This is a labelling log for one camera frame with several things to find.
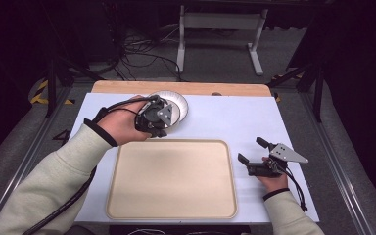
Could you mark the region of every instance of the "hazard tape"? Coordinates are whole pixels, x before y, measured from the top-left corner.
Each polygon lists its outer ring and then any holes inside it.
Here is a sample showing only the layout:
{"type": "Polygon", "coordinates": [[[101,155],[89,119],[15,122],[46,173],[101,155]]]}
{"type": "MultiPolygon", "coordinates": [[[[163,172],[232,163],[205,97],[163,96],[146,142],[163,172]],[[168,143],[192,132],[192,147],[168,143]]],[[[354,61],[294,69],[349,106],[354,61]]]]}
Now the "hazard tape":
{"type": "MultiPolygon", "coordinates": [[[[48,86],[48,79],[44,78],[39,85],[38,89],[35,92],[35,95],[32,97],[30,103],[31,104],[43,104],[43,105],[48,105],[48,99],[43,99],[41,98],[42,93],[44,92],[45,88],[48,86]]],[[[64,102],[65,105],[73,105],[75,104],[75,100],[66,100],[64,102]]]]}

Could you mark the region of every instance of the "person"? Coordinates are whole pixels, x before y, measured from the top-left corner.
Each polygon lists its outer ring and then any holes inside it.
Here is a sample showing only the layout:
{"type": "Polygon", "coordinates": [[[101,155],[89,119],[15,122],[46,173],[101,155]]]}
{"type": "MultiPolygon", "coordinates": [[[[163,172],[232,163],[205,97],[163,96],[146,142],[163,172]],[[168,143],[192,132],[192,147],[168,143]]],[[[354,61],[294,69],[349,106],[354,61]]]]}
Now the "person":
{"type": "MultiPolygon", "coordinates": [[[[0,234],[24,234],[81,188],[107,150],[149,138],[149,133],[134,126],[135,113],[145,103],[127,104],[97,123],[85,119],[73,138],[44,158],[11,194],[0,212],[0,234]]],[[[289,192],[285,175],[259,180],[268,192],[264,199],[274,234],[323,234],[289,192]]],[[[84,199],[85,195],[35,234],[66,233],[84,199]]]]}

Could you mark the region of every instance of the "tray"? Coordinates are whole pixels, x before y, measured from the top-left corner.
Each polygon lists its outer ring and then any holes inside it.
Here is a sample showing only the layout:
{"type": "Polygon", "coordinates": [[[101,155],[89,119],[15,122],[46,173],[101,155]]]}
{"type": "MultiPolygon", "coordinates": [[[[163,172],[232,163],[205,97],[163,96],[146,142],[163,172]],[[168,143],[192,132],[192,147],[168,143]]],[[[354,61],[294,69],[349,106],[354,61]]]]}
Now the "tray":
{"type": "Polygon", "coordinates": [[[231,158],[225,142],[152,139],[119,148],[108,217],[231,218],[236,211],[231,158]]]}

